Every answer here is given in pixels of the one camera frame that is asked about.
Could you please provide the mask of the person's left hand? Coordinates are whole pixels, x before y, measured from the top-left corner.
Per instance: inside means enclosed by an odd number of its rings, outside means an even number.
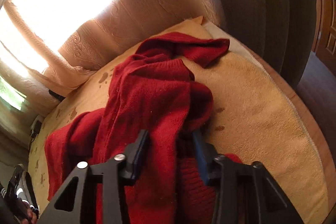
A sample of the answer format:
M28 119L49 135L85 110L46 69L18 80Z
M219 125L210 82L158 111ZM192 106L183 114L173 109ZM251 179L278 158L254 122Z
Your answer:
M19 199L19 210L20 210L20 223L21 224L36 224L37 223L37 216L36 214L31 210L28 203L22 201Z

